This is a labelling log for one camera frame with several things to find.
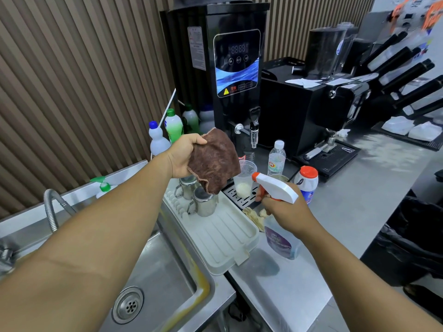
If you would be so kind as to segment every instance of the forearm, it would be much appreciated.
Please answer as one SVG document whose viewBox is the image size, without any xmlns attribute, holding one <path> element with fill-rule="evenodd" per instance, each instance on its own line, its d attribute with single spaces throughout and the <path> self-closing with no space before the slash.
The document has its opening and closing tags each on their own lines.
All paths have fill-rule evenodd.
<svg viewBox="0 0 443 332">
<path fill-rule="evenodd" d="M 302 238 L 351 331 L 442 331 L 319 224 Z"/>
<path fill-rule="evenodd" d="M 2 284 L 1 311 L 32 306 L 26 320 L 6 319 L 11 328 L 41 326 L 53 310 L 48 331 L 96 331 L 152 232 L 170 178 L 169 158 L 155 157 L 53 234 Z"/>
</svg>

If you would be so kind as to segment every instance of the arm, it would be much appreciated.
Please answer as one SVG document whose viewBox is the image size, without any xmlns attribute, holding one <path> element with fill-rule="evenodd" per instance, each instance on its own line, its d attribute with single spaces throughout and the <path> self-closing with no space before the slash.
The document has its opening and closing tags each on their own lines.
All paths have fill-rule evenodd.
<svg viewBox="0 0 443 332">
<path fill-rule="evenodd" d="M 329 234 L 312 215 L 298 187 L 289 185 L 300 197 L 293 205 L 269 197 L 262 203 L 310 251 L 351 331 L 443 331 L 440 323 L 392 289 Z"/>
<path fill-rule="evenodd" d="M 182 136 L 69 219 L 0 283 L 3 328 L 97 331 L 152 232 L 169 179 L 190 174 L 186 167 L 194 143 L 206 140 Z"/>
</svg>

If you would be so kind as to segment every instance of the sink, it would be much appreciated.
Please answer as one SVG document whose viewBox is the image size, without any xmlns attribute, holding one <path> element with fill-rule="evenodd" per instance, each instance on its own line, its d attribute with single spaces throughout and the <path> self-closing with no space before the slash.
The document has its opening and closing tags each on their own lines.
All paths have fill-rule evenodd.
<svg viewBox="0 0 443 332">
<path fill-rule="evenodd" d="M 234 298 L 227 279 L 207 271 L 162 204 L 152 235 L 100 332 L 193 332 Z"/>
</svg>

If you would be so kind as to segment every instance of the white dish drainer tray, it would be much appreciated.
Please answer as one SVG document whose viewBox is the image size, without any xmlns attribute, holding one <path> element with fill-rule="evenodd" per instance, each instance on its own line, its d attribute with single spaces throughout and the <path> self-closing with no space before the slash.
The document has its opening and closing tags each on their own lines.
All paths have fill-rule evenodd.
<svg viewBox="0 0 443 332">
<path fill-rule="evenodd" d="M 223 192 L 219 193 L 219 203 L 211 216 L 188 215 L 186 210 L 191 201 L 174 196 L 178 185 L 179 180 L 172 178 L 163 200 L 197 248 L 209 272 L 222 275 L 234 264 L 245 262 L 258 244 L 257 226 Z"/>
</svg>

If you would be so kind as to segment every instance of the hand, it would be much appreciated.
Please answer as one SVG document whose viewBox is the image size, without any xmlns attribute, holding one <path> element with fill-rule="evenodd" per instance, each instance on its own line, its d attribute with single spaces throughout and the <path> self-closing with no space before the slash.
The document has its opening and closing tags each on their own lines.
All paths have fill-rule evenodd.
<svg viewBox="0 0 443 332">
<path fill-rule="evenodd" d="M 262 202 L 266 212 L 273 214 L 281 227 L 302 239 L 304 235 L 310 234 L 321 225 L 311 213 L 298 186 L 293 183 L 286 184 L 299 195 L 294 204 L 286 201 L 276 201 L 270 198 L 269 195 L 262 196 L 260 195 L 261 189 L 258 189 L 259 192 L 255 200 Z"/>
<path fill-rule="evenodd" d="M 198 134 L 185 134 L 174 142 L 174 144 L 165 151 L 171 162 L 172 178 L 182 178 L 191 175 L 188 171 L 188 162 L 191 158 L 194 144 L 207 144 L 207 140 Z"/>
</svg>

